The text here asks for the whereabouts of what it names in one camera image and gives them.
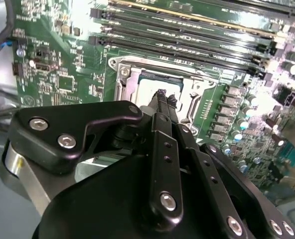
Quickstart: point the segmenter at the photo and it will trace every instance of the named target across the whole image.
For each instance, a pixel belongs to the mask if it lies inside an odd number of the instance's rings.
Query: green circuit board
[[[295,90],[295,74],[286,68],[293,63],[288,54],[295,53],[295,0],[14,0],[13,5],[13,73],[24,107],[117,100],[116,83],[124,87],[116,65],[122,59],[142,71],[131,101],[149,102],[154,87],[168,87],[181,96],[181,111],[188,112],[182,123],[195,140],[227,145],[235,164],[246,166],[244,173],[262,191],[281,183],[277,175],[291,175],[295,162],[284,148],[295,149],[286,141],[277,145],[265,118],[277,122],[279,137],[288,120],[295,120],[295,106],[275,99],[281,87]],[[143,87],[151,92],[143,94]],[[260,96],[261,104],[253,107],[250,95]],[[246,114],[246,107],[255,115]],[[240,119],[256,127],[241,128]],[[235,140],[237,133],[242,140]],[[295,189],[295,183],[288,187]]]

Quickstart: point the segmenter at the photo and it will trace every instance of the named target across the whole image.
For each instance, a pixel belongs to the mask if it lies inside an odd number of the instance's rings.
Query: ram slot
[[[144,32],[144,31],[138,31],[136,29],[131,29],[129,30],[128,28],[124,27],[119,27],[119,26],[111,26],[109,27],[110,33],[115,33],[115,34],[127,34],[131,35],[134,37],[141,37],[144,39],[150,39],[150,40],[156,40],[162,42],[162,44],[173,44],[177,45],[180,47],[185,47],[189,51],[201,51],[204,54],[207,54],[209,57],[213,56],[213,54],[217,54],[217,57],[226,57],[232,58],[233,61],[236,59],[239,59],[242,64],[250,64],[252,62],[253,56],[251,54],[244,54],[244,53],[235,53],[232,52],[231,50],[227,49],[220,49],[220,48],[215,48],[211,47],[210,45],[203,45],[200,43],[195,43],[195,42],[188,42],[188,41],[183,41],[180,39],[171,39],[170,37],[164,36],[164,35],[156,35],[153,34],[152,32]]]
[[[197,21],[197,22],[207,22],[210,24],[214,24],[217,26],[221,27],[226,27],[229,29],[234,29],[234,30],[241,30],[246,33],[254,34],[254,35],[259,35],[259,36],[264,36],[264,37],[277,37],[276,33],[265,31],[265,30],[260,30],[260,29],[254,29],[250,27],[245,27],[237,24],[232,24],[229,22],[222,22],[220,20],[215,20],[211,19],[208,17],[203,17],[203,16],[198,16],[198,15],[190,15],[190,14],[185,14],[177,11],[172,11],[169,9],[164,9],[164,8],[159,8],[156,6],[152,5],[146,5],[146,4],[140,4],[136,2],[130,2],[130,1],[124,1],[124,0],[111,0],[110,4],[116,7],[128,7],[131,9],[137,9],[141,10],[142,12],[154,12],[154,13],[160,13],[160,14],[165,14],[166,16],[176,16],[178,20],[185,18],[189,19],[192,21]]]
[[[177,59],[182,59],[185,61],[198,61],[203,62],[208,65],[211,65],[213,67],[223,67],[225,69],[229,70],[237,70],[239,72],[243,73],[253,73],[253,72],[260,72],[262,69],[253,66],[247,66],[243,65],[241,63],[232,63],[224,60],[218,60],[214,57],[206,57],[206,56],[199,56],[195,54],[189,54],[183,51],[177,51],[174,49],[169,49],[166,47],[161,47],[157,45],[147,45],[147,39],[138,39],[136,38],[135,41],[129,41],[128,39],[125,39],[125,36],[123,35],[121,39],[115,38],[116,36],[112,37],[112,34],[110,35],[101,35],[100,36],[102,40],[100,40],[101,43],[104,42],[104,45],[112,45],[120,48],[127,48],[132,50],[137,50],[139,52],[149,52],[152,54],[162,54],[164,56],[168,57],[175,57]]]

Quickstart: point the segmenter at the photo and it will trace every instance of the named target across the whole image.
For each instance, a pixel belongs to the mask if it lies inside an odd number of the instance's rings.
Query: screw
[[[236,235],[241,236],[243,234],[243,229],[242,229],[241,225],[233,217],[228,217],[227,223],[228,223],[228,226],[230,227],[230,229],[232,229],[232,231]]]
[[[274,229],[274,231],[278,234],[278,235],[282,235],[283,232],[282,232],[282,229],[278,226],[277,223],[275,223],[273,220],[270,220],[270,224],[272,226],[272,228]]]
[[[161,194],[161,203],[169,211],[174,211],[176,208],[175,199],[168,193]]]
[[[213,153],[216,153],[216,148],[212,145],[209,146],[209,149],[213,152]]]
[[[18,48],[16,50],[16,54],[17,54],[18,57],[25,57],[26,56],[26,51],[21,49],[21,48]]]
[[[49,126],[44,119],[39,119],[39,118],[30,120],[29,125],[32,129],[38,130],[38,131],[43,131],[47,129]]]
[[[293,235],[294,235],[294,231],[293,231],[293,229],[292,229],[292,228],[291,228],[286,222],[283,222],[283,225],[284,225],[286,231],[287,231],[291,236],[293,236]]]
[[[121,73],[121,76],[123,76],[123,77],[127,77],[127,76],[129,76],[130,71],[129,71],[129,69],[126,68],[126,67],[121,67],[121,69],[120,69],[120,73]]]
[[[139,111],[135,106],[129,106],[130,111],[132,111],[133,113],[137,114]]]
[[[76,140],[68,134],[63,134],[59,136],[58,143],[61,147],[64,148],[74,148],[74,146],[76,146],[77,144]]]

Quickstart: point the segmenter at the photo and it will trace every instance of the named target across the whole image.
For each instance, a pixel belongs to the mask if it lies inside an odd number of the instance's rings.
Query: black component
[[[65,239],[68,235],[78,239],[82,234],[82,238],[105,239],[277,238],[270,220],[283,232],[285,221],[295,232],[293,225],[228,157],[214,145],[199,147],[192,132],[172,120],[176,120],[171,110],[174,102],[159,90],[149,105],[155,111],[151,116],[142,115],[128,101],[19,111],[9,130],[13,149],[53,173],[70,172],[80,160],[119,151],[116,141],[128,141],[124,148],[133,149],[131,156],[54,197],[34,237]],[[34,117],[46,120],[51,127],[43,131],[31,129],[29,121]],[[76,139],[74,148],[58,145],[58,136],[63,133]],[[133,138],[137,136],[146,140],[138,143]],[[180,167],[188,168],[188,173],[181,172]],[[236,232],[231,230],[234,221],[238,222]],[[291,238],[295,239],[295,234],[282,236]]]
[[[36,58],[47,58],[49,56],[49,47],[41,46],[35,50]]]
[[[289,107],[295,99],[295,91],[282,87],[280,93],[278,94],[276,100],[283,106]]]
[[[264,143],[263,142],[257,142],[255,144],[255,148],[262,148],[264,146]]]
[[[274,83],[273,81],[266,81],[265,87],[272,87],[273,83]]]
[[[102,17],[102,13],[103,13],[102,10],[96,9],[96,8],[92,8],[90,10],[90,17],[93,17],[93,18],[101,18]]]
[[[273,162],[271,162],[268,165],[268,169],[270,171],[270,174],[276,179],[277,182],[280,182],[280,180],[284,177],[283,174],[280,172],[277,166],[274,165]]]
[[[270,30],[273,32],[278,32],[280,30],[281,26],[277,23],[272,23],[270,26]]]
[[[295,27],[291,26],[288,32],[295,34]]]
[[[18,77],[24,77],[23,65],[21,63],[14,62],[12,64],[12,74]]]
[[[254,129],[256,129],[257,127],[258,127],[258,124],[257,124],[257,123],[250,123],[247,129],[254,130]]]
[[[74,28],[73,28],[73,34],[74,34],[75,36],[80,36],[80,34],[81,34],[80,28],[78,28],[78,27],[74,27]]]
[[[282,109],[281,106],[275,106],[275,107],[273,108],[273,111],[275,111],[275,112],[279,112],[279,111],[281,111],[281,109]]]

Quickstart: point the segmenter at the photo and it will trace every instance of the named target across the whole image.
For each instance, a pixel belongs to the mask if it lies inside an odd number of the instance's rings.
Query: silver metal part
[[[230,229],[232,229],[232,231],[236,235],[241,236],[243,234],[243,229],[242,229],[241,225],[233,217],[228,217],[227,223],[228,223],[228,226],[230,227]]]
[[[213,152],[213,153],[216,153],[216,148],[212,145],[209,146],[209,149]]]
[[[270,220],[270,224],[271,224],[273,230],[274,230],[278,235],[281,236],[281,235],[283,234],[282,229],[280,228],[280,226],[278,226],[277,223],[275,223],[275,221]]]
[[[5,165],[19,178],[40,215],[58,193],[75,184],[74,172],[59,176],[48,173],[15,152],[11,144],[5,157]]]
[[[293,229],[286,222],[283,222],[283,225],[285,227],[285,230],[289,233],[289,235],[293,236],[295,234]]]
[[[137,64],[142,64],[145,66],[153,66],[153,67],[160,67],[160,68],[164,68],[164,69],[171,69],[174,71],[181,71],[184,73],[189,73],[192,74],[194,77],[202,77],[202,79],[204,79],[204,77],[206,78],[206,80],[209,81],[213,81],[218,83],[218,80],[215,80],[213,78],[211,78],[208,74],[206,74],[205,72],[192,68],[192,67],[188,67],[188,66],[182,66],[179,64],[174,64],[174,63],[169,63],[169,62],[165,62],[165,61],[158,61],[158,60],[152,60],[152,59],[147,59],[147,58],[143,58],[143,57],[139,57],[139,56],[119,56],[119,57],[112,57],[109,59],[109,66],[114,69],[115,71],[118,71],[118,65],[120,63],[125,63],[125,64],[133,64],[135,65]]]
[[[29,125],[32,129],[38,131],[43,131],[49,127],[47,121],[38,118],[30,120]]]
[[[175,199],[168,193],[161,194],[161,204],[169,211],[174,211],[176,208]]]
[[[70,149],[70,148],[74,148],[76,146],[77,142],[74,139],[74,137],[72,137],[71,135],[63,134],[58,137],[58,144],[61,147]]]

